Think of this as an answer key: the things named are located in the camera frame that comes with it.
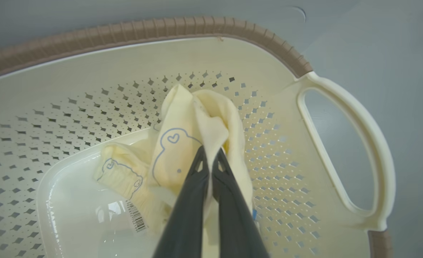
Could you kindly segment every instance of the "gray surface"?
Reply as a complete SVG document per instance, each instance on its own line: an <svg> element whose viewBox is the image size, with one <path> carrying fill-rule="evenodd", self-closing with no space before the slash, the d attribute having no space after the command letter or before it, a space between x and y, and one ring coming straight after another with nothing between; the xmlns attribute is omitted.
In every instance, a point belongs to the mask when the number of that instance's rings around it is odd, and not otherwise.
<svg viewBox="0 0 423 258"><path fill-rule="evenodd" d="M291 6L305 10L306 23ZM423 0L7 0L0 1L0 47L102 23L190 15L228 15L270 28L302 51L319 75L361 101L395 160L397 195L389 219L395 257L423 257ZM333 108L308 101L316 124L331 121L323 123L321 136L352 200L366 207L364 155L341 158L356 138Z"/></svg>

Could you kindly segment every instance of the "laundry basket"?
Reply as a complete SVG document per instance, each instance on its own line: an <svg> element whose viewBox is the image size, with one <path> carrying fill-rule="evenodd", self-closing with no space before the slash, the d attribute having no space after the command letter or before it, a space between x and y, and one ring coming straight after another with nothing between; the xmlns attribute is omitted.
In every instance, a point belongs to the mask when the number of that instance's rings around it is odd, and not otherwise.
<svg viewBox="0 0 423 258"><path fill-rule="evenodd" d="M92 160L104 142L133 143L160 123L178 83L215 90L238 108L272 257L392 256L385 230L394 168L366 109L267 29L200 17L122 22L0 50L0 257L109 257L99 227L109 221L114 234L129 232L111 218L133 219L134 208L92 181ZM309 90L336 104L362 138L371 210L349 200L305 107Z"/></svg>

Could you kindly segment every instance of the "basket rim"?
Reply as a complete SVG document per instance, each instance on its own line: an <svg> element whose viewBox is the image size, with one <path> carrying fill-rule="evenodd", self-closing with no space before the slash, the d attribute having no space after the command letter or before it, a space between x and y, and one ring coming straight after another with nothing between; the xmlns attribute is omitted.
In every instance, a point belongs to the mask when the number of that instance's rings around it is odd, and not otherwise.
<svg viewBox="0 0 423 258"><path fill-rule="evenodd" d="M0 76L77 54L172 39L228 37L254 44L277 58L296 78L313 68L287 41L249 21L228 17L182 17L122 21L84 28L0 49ZM371 258L391 258L388 230L369 231Z"/></svg>

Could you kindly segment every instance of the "barcode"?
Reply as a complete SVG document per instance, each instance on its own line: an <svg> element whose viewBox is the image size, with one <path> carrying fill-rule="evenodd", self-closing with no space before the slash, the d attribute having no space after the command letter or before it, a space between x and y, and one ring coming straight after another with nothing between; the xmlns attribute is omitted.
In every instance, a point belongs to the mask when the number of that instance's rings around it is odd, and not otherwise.
<svg viewBox="0 0 423 258"><path fill-rule="evenodd" d="M146 226L144 225L143 217L141 217L141 213L138 211L137 207L130 201L126 201L126 204L132 224L134 225L136 231L140 232L141 230L144 230Z"/></svg>

